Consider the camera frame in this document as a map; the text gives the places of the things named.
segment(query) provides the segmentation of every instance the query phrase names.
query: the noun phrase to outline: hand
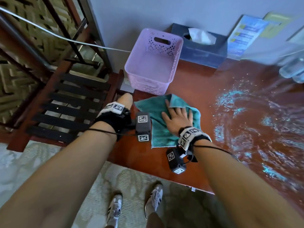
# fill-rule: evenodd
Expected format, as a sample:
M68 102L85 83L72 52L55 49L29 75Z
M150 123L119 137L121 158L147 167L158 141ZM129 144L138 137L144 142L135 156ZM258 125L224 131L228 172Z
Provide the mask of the hand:
M125 108L131 109L131 106L133 104L133 97L129 93L125 93L123 96L121 96L116 102L125 105Z
M166 105L168 107L168 111L170 113L171 119L165 112L162 112L163 120L165 121L170 133L179 137L178 131L180 130L180 128L186 127L186 126L193 126L192 110L189 109L189 116L188 116L186 108L175 108L175 110L174 110L174 108L169 107L170 106L169 101L167 99L165 101L166 101Z

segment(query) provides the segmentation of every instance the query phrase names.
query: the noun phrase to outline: wet table surface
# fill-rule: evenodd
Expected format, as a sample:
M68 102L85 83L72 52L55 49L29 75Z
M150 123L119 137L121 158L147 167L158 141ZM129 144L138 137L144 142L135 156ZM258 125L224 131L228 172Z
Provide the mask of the wet table surface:
M302 84L280 77L277 67L249 61L227 60L216 70L180 60L166 94L197 108L202 130L216 145L234 153L298 211L304 211ZM133 100L152 96L135 90ZM134 105L131 112L134 118ZM171 172L166 150L151 149L150 142L125 136L108 160L212 193L197 163L188 163L180 175Z

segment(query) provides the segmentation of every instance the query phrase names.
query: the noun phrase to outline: qr code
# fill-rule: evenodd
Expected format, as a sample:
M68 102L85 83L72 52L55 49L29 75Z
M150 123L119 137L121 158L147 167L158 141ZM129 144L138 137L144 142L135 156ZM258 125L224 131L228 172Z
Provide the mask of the qr code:
M178 168L176 171L174 171L174 173L176 174L180 174L182 172L184 172L185 170L181 169L181 168Z
M199 130L198 129L196 129L196 128L194 128L194 129L191 129L191 130L189 130L191 133L196 133L196 132L199 132Z
M184 135L183 135L183 138L185 138L187 140L190 136L191 136L191 133L186 131L186 133L184 133Z
M181 139L180 145L184 148L184 147L185 147L185 144L186 144L186 140L182 138L182 139Z
M147 115L138 116L137 122L147 122L147 121L148 121L148 116Z
M119 110L119 111L122 111L122 110L123 110L123 107L120 106L120 105L115 105L115 106L114 106L114 109L117 109L117 110Z
M174 157L173 151L172 151L171 153L169 153L169 154L167 155L167 157L168 157L168 161L173 160L173 159L175 158L175 157Z
M109 108L111 108L111 107L112 107L112 105L113 105L113 104L109 104L109 105L107 105L107 106L105 107L105 109L109 109Z
M149 141L149 136L148 136L148 135L139 135L139 136L138 136L138 141L139 141L139 142L146 142L146 141Z

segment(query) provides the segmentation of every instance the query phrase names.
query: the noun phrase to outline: white sneaker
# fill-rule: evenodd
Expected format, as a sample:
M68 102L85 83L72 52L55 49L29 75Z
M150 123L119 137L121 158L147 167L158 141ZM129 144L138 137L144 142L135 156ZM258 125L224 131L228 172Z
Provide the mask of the white sneaker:
M163 185L161 183L158 183L155 185L147 203L145 204L144 213L146 219L152 212L156 212L159 204L161 203L162 197L163 197Z
M106 226L113 226L114 228L117 228L118 226L118 219L121 215L121 206L123 204L123 196L122 194L116 194L114 195L109 209L108 209L108 218L107 218L107 224Z

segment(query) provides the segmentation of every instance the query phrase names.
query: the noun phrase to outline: teal towel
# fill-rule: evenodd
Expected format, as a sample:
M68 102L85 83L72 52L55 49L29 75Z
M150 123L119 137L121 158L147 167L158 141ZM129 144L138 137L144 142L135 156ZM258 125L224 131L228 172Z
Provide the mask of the teal towel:
M172 135L166 128L166 123L161 115L162 112L166 112L167 115L170 116L166 107L165 99L169 100L171 108L185 107L187 113L189 113L189 109L191 109L193 112L193 126L201 129L201 113L198 111L198 109L190 107L183 99L174 94L157 96L137 101L135 102L135 106L140 111L149 112L150 117L152 118L152 148L173 147L176 146L178 141L178 137Z

